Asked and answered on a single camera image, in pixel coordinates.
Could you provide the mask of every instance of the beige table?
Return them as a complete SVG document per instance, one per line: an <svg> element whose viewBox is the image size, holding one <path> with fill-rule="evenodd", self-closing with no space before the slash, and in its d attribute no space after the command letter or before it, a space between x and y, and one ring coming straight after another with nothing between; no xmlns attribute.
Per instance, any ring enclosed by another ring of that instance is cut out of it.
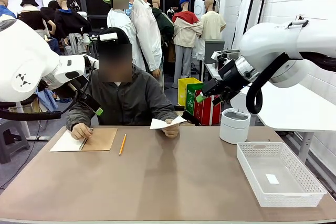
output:
<svg viewBox="0 0 336 224"><path fill-rule="evenodd" d="M0 220L29 223L336 220L336 202L329 194L315 208L260 208L236 158L237 147L219 139L218 127L181 127L176 140L148 127L118 127L111 151L49 152L64 130L0 195ZM127 140L119 156L125 133ZM248 140L279 142L281 138L270 128L251 127Z"/></svg>

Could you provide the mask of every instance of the gray stool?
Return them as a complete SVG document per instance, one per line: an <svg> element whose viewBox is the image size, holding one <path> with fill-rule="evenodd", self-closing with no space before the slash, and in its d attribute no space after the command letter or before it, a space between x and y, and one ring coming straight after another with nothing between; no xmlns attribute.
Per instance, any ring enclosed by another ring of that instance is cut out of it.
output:
<svg viewBox="0 0 336 224"><path fill-rule="evenodd" d="M15 128L21 137L21 141L7 147L4 139L4 131L9 130L11 127ZM9 121L0 119L0 164L9 163L11 161L11 153L17 151L20 148L30 148L25 134L22 131L21 123L18 121Z"/></svg>

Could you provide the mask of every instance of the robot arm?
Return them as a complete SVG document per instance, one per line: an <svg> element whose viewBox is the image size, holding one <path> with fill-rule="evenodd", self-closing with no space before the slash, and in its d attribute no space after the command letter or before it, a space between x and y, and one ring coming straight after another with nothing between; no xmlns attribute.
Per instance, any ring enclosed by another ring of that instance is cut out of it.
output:
<svg viewBox="0 0 336 224"><path fill-rule="evenodd" d="M88 82L84 77L86 70L97 69L98 60L87 55L59 56L18 19L0 20L0 48L1 102L23 101L42 85L60 97L73 98L71 105L80 102L98 115L102 113L100 105L81 91ZM0 118L16 121L57 119L65 111L31 114L0 111Z"/></svg>
<svg viewBox="0 0 336 224"><path fill-rule="evenodd" d="M299 83L308 73L310 60L320 68L336 72L335 23L326 20L298 20L282 25L260 23L242 37L237 60L231 59L219 69L221 80L202 87L197 101L220 94L213 102L230 100L249 83L246 107L257 114L263 104L261 87L270 81L280 88Z"/></svg>

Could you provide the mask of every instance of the blue cap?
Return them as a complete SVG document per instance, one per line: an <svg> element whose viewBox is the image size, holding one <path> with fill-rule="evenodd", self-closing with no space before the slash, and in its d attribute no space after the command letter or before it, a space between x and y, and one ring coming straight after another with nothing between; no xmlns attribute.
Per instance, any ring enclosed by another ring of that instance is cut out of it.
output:
<svg viewBox="0 0 336 224"><path fill-rule="evenodd" d="M190 0L180 0L180 6L181 6L181 4L184 3L184 2L188 2L188 3L189 3Z"/></svg>

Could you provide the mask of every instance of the spiral notebook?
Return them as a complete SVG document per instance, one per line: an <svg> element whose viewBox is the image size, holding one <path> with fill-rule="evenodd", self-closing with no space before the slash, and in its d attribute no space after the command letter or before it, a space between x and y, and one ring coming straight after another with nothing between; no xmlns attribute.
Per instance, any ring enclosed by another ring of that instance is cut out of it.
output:
<svg viewBox="0 0 336 224"><path fill-rule="evenodd" d="M117 128L94 128L90 138L74 139L66 130L50 149L50 152L109 151Z"/></svg>

